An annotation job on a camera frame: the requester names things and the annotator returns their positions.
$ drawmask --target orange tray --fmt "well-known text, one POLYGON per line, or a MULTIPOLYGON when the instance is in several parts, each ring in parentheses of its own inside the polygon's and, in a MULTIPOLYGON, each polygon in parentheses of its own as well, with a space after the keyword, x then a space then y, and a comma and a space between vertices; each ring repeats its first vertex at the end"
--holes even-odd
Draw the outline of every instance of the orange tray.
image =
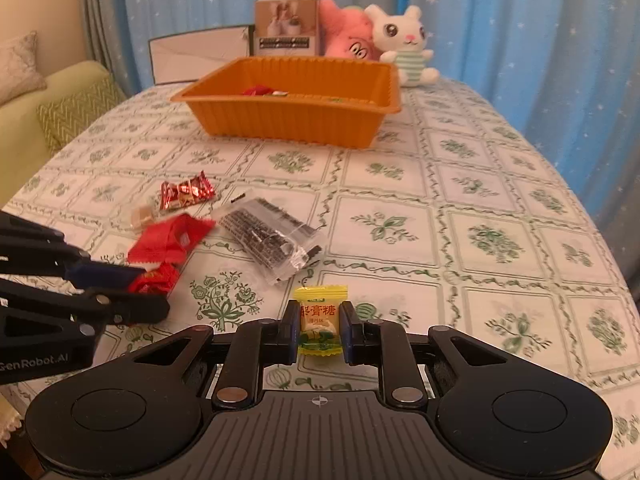
POLYGON ((370 145, 385 114, 401 110, 392 64, 329 57, 243 57, 171 98, 212 136, 370 145), (243 96, 256 85, 284 97, 243 96))

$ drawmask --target sofa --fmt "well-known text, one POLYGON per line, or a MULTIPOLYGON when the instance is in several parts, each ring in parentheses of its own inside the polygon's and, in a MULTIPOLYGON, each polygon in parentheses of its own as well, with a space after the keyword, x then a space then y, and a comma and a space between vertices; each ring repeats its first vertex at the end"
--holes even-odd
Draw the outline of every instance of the sofa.
POLYGON ((0 207, 50 159, 38 105, 82 91, 108 74, 100 63, 82 61, 48 76, 46 89, 0 106, 0 207))

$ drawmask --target basket rim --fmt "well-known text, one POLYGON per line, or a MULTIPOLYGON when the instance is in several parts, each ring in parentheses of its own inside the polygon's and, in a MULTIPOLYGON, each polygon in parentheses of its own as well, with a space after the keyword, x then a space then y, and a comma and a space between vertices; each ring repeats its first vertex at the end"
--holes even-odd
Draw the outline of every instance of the basket rim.
MULTIPOLYGON (((284 99, 279 96, 247 96, 247 95, 211 95, 211 96, 186 96, 188 92, 193 91, 194 88, 197 88, 201 84, 207 82, 209 79, 218 75, 219 72, 223 70, 228 70, 235 64, 241 64, 246 62, 252 62, 253 60, 258 59, 258 57, 240 57, 238 59, 233 60, 232 62, 226 64, 225 66, 220 67, 217 70, 207 74, 206 76, 194 81, 190 85, 186 86, 178 93, 174 94, 170 101, 172 102, 184 102, 184 103, 221 103, 221 102, 241 102, 246 104, 252 103, 278 103, 285 106, 288 105, 306 105, 313 107, 326 107, 326 108, 341 108, 343 110, 354 110, 361 112, 373 112, 377 114, 397 114, 401 111, 402 107, 400 105, 400 87, 399 87, 399 79, 398 79, 398 68, 392 63, 386 63, 386 65, 390 68, 390 103, 387 106, 379 106, 379 105, 370 105, 370 104, 358 104, 358 103, 341 103, 341 102, 332 102, 332 101, 313 101, 310 99, 303 98, 287 98, 284 99)), ((346 63, 366 63, 371 65, 379 65, 381 62, 379 61, 367 61, 367 60, 355 60, 355 59, 343 59, 343 58, 328 58, 328 57, 307 57, 307 56, 287 56, 283 57, 283 59, 303 59, 303 60, 322 60, 321 62, 328 62, 330 60, 340 59, 346 63)))

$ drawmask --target floral tablecloth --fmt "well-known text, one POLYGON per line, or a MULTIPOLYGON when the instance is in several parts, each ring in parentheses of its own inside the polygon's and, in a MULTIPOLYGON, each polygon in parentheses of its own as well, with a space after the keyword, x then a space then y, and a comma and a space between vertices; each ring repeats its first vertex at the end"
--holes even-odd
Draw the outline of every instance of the floral tablecloth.
MULTIPOLYGON (((346 284, 361 317, 426 333, 448 324, 594 388, 614 416, 600 463, 608 479, 640 474, 638 312, 609 250, 554 168, 467 86, 441 81, 402 94, 370 149, 210 138, 187 107, 151 88, 92 124, 6 210, 66 233, 94 259, 123 262, 136 234, 126 211, 163 180, 204 170, 218 200, 253 189, 321 228, 324 252, 267 286, 216 227, 193 251, 153 326, 111 326, 94 363, 197 323, 233 331, 278 317, 300 285, 346 284)), ((71 292, 66 282, 20 278, 71 292)), ((2 389, 24 412, 60 377, 2 389)), ((264 375, 267 388, 375 388, 376 371, 341 357, 301 357, 264 375)))

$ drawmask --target green zigzag pillow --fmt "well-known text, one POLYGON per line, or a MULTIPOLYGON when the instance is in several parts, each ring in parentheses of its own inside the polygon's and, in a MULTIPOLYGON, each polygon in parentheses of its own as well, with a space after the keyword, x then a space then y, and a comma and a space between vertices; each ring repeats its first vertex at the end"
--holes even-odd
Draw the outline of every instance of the green zigzag pillow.
POLYGON ((124 99, 126 97, 122 90, 109 75, 81 92, 39 105, 38 120, 51 155, 59 152, 124 99))

